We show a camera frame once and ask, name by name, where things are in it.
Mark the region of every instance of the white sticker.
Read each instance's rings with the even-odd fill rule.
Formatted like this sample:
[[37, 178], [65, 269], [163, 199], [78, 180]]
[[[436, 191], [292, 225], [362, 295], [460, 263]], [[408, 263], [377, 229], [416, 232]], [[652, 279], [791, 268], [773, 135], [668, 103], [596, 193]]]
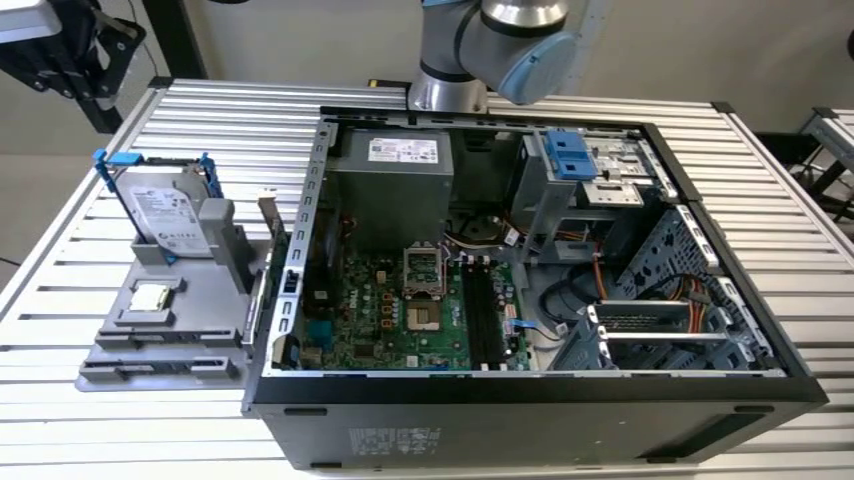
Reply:
[[174, 188], [131, 187], [131, 195], [158, 244], [178, 256], [210, 255], [187, 194]]
[[354, 455], [434, 455], [440, 448], [442, 428], [352, 428]]
[[440, 142], [405, 138], [376, 138], [372, 140], [369, 161], [440, 163]]
[[505, 235], [505, 243], [513, 247], [518, 241], [520, 241], [520, 231], [516, 228], [510, 227], [510, 230], [508, 231], [508, 235]]

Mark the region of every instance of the aluminum workbench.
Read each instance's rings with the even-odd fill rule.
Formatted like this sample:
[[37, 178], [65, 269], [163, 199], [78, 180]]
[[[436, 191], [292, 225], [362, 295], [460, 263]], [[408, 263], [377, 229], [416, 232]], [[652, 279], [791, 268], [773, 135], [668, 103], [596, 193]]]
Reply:
[[[237, 220], [264, 237], [256, 192], [277, 188], [293, 220], [321, 105], [405, 108], [405, 92], [177, 81], [149, 90], [109, 151], [210, 152]], [[337, 478], [854, 478], [854, 246], [739, 116], [709, 103], [577, 97], [530, 107], [493, 98], [490, 109], [658, 125], [831, 404], [697, 466], [422, 469]], [[0, 295], [0, 477], [284, 478], [292, 468], [265, 424], [241, 416], [242, 391], [75, 390], [134, 259], [133, 234], [90, 173]]]
[[819, 178], [811, 192], [821, 195], [848, 171], [854, 172], [854, 110], [816, 108], [803, 133], [813, 135], [837, 159]]

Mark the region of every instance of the wall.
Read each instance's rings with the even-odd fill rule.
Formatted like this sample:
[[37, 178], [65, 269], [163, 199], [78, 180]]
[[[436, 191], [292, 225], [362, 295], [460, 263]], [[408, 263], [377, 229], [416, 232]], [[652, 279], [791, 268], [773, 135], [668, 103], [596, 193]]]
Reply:
[[[612, 1], [581, 94], [728, 100], [760, 129], [797, 128], [817, 104], [854, 106], [845, 52], [854, 1]], [[219, 78], [337, 85], [413, 79], [417, 0], [187, 2]]]
[[[142, 1], [134, 0], [139, 23], [151, 32]], [[105, 11], [131, 19], [126, 0], [103, 1]], [[154, 34], [147, 39], [162, 74], [169, 74]], [[154, 76], [151, 60], [141, 47], [126, 77], [118, 107], [123, 114], [134, 108]], [[0, 153], [90, 154], [110, 141], [110, 135], [95, 133], [78, 104], [57, 92], [39, 93], [0, 72]]]
[[187, 0], [215, 78], [366, 85], [409, 81], [418, 69], [416, 0]]
[[854, 107], [851, 0], [614, 0], [582, 95], [727, 100], [755, 129]]

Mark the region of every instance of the side panel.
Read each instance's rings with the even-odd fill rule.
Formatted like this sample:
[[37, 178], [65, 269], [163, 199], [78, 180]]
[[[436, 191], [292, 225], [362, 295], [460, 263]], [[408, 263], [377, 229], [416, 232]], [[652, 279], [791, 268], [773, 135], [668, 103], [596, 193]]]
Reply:
[[712, 457], [803, 408], [793, 404], [265, 405], [298, 469], [642, 464]]

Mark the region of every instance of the small chip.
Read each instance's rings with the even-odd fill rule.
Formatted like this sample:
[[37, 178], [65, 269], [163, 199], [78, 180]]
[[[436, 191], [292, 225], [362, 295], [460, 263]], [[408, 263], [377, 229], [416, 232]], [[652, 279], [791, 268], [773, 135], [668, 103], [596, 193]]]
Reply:
[[138, 285], [134, 297], [131, 297], [129, 311], [159, 312], [166, 306], [171, 292], [173, 289], [169, 285], [158, 283], [143, 283], [142, 285]]
[[353, 354], [360, 358], [373, 358], [374, 357], [374, 344], [357, 344], [353, 347]]

